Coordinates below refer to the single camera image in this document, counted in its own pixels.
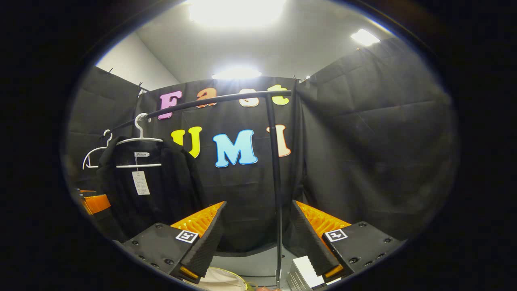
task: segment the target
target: price tag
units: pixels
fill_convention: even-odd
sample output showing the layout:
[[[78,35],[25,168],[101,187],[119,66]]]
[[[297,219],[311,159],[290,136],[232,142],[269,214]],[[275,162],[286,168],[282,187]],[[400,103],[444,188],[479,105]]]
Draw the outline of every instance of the price tag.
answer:
[[[145,173],[143,171],[131,172],[133,174],[134,186],[138,195],[150,195]]]
[[[148,157],[149,155],[149,153],[135,153],[134,157]]]

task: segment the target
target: black garment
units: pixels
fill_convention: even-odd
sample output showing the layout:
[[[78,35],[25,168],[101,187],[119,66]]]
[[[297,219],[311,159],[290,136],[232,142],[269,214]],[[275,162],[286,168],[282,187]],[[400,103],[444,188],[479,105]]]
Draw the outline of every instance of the black garment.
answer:
[[[134,237],[153,223],[173,224],[202,209],[203,189],[195,161],[182,146],[167,139],[116,145],[124,139],[127,138],[117,137],[110,142],[100,158],[97,177],[128,237]],[[132,175],[136,168],[116,168],[116,165],[135,165],[135,152],[150,154],[138,157],[138,164],[162,164],[138,168],[145,174],[150,195],[138,195]]]

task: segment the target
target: orange gripper part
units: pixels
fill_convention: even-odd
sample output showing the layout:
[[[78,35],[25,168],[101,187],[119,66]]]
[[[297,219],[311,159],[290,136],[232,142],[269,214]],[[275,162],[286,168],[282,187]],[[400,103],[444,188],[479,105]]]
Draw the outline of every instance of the orange gripper part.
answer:
[[[217,204],[214,204],[210,207],[207,207],[201,211],[198,211],[194,213],[193,215],[190,215],[174,224],[171,225],[171,227],[181,229],[181,230],[187,230],[191,232],[196,232],[199,234],[200,237],[203,236],[205,231],[210,226],[210,223],[212,222],[212,219],[214,219],[214,216],[217,213],[217,210],[221,205],[222,202],[219,202]]]
[[[88,211],[88,214],[95,214],[111,206],[106,194],[84,197],[83,205]]]
[[[311,224],[312,229],[314,229],[314,231],[318,234],[318,237],[322,240],[325,246],[327,246],[327,244],[322,238],[324,232],[333,231],[351,225],[348,222],[342,221],[339,218],[336,218],[307,204],[303,204],[302,202],[298,201],[296,201],[296,203]]]

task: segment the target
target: yellow letter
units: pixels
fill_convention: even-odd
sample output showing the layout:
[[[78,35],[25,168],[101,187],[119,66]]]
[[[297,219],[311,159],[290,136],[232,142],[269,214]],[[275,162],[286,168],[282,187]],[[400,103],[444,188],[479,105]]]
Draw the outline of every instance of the yellow letter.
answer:
[[[201,130],[200,126],[194,126],[189,129],[189,133],[192,136],[192,150],[189,153],[193,157],[199,156],[199,152],[201,152],[201,143],[199,140],[199,133]],[[185,135],[185,131],[183,129],[178,129],[171,133],[172,140],[180,146],[183,146],[183,135]]]
[[[287,91],[287,88],[282,88],[281,85],[274,85],[273,87],[269,87],[267,89],[268,91]],[[273,96],[272,97],[273,99],[273,102],[277,105],[286,105],[287,103],[289,103],[289,99],[288,98],[284,98],[284,96]]]
[[[201,152],[201,143],[199,141],[199,133],[201,132],[200,126],[194,126],[189,129],[189,133],[192,136],[192,151],[189,153],[193,157],[199,156],[199,152]]]

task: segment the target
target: letter m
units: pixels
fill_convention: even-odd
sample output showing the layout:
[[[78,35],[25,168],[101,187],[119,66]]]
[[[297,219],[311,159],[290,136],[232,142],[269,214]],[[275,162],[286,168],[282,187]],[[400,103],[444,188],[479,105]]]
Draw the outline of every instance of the letter m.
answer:
[[[213,140],[217,146],[216,167],[223,168],[228,166],[228,161],[224,157],[225,155],[228,157],[232,165],[235,165],[237,163],[239,153],[239,164],[255,164],[258,161],[258,158],[253,154],[253,144],[251,143],[252,135],[253,131],[251,129],[242,130],[237,134],[235,144],[230,141],[226,134],[214,136]]]

